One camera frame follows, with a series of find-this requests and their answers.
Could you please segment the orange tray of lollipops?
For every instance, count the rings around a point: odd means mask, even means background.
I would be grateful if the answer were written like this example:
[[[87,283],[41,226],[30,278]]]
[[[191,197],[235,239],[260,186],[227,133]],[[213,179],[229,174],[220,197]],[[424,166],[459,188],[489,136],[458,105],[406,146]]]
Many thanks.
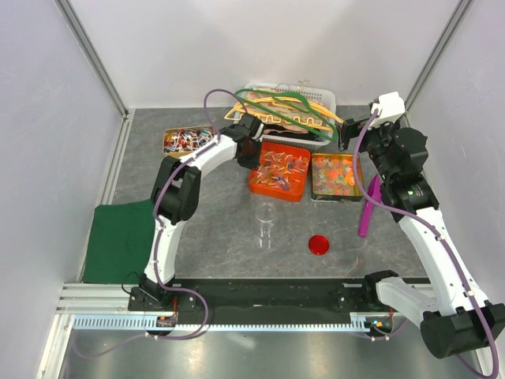
[[[265,141],[260,165],[249,174],[252,193],[299,202],[305,191],[311,152],[307,149]]]

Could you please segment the gold tin of gummies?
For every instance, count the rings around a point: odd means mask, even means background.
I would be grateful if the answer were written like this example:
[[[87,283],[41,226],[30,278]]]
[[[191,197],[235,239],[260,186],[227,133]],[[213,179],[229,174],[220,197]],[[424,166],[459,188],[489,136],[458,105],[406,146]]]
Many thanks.
[[[358,202],[362,199],[362,192],[354,177],[352,154],[312,154],[311,181],[313,201]]]

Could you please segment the purple plastic scoop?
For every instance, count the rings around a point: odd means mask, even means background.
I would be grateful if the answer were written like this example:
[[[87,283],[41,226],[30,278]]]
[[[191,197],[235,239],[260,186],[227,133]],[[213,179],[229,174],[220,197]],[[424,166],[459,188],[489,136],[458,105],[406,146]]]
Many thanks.
[[[381,202],[381,192],[380,192],[380,185],[381,185],[381,178],[377,174],[372,181],[370,182],[368,186],[368,192],[367,194],[375,201]],[[368,229],[369,229],[369,224],[372,218],[372,213],[373,209],[375,208],[375,205],[367,200],[365,202],[365,206],[363,208],[361,218],[360,218],[360,225],[358,229],[358,235],[362,238],[366,238],[368,234]]]

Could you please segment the gold tin of candies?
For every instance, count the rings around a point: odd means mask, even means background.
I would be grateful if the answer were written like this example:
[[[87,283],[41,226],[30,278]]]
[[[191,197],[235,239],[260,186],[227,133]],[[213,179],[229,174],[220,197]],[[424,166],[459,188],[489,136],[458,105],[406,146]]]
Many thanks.
[[[187,155],[209,143],[214,134],[210,126],[166,129],[163,133],[163,154],[176,158]]]

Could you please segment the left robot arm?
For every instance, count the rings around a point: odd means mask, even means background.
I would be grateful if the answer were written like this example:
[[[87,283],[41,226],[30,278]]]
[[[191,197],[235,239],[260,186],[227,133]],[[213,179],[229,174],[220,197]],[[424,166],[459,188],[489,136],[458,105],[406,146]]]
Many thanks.
[[[166,310],[173,302],[175,261],[183,229],[194,215],[202,179],[221,164],[236,160],[253,169],[259,166],[264,123],[246,114],[204,146],[181,158],[167,156],[160,164],[151,192],[155,236],[148,264],[129,296],[128,310]]]

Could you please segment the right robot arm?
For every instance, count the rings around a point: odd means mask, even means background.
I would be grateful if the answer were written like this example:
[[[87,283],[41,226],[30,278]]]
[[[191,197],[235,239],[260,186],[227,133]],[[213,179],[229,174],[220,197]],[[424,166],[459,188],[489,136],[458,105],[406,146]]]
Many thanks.
[[[496,339],[504,330],[504,305],[493,304],[479,288],[451,241],[440,204],[422,171],[427,137],[399,122],[379,126],[372,120],[347,120],[339,144],[355,139],[353,160],[365,152],[382,181],[380,200],[366,199],[389,211],[410,240],[435,296],[429,298],[392,271],[366,276],[363,305],[373,311],[390,306],[416,325],[436,358],[489,348],[498,362]]]

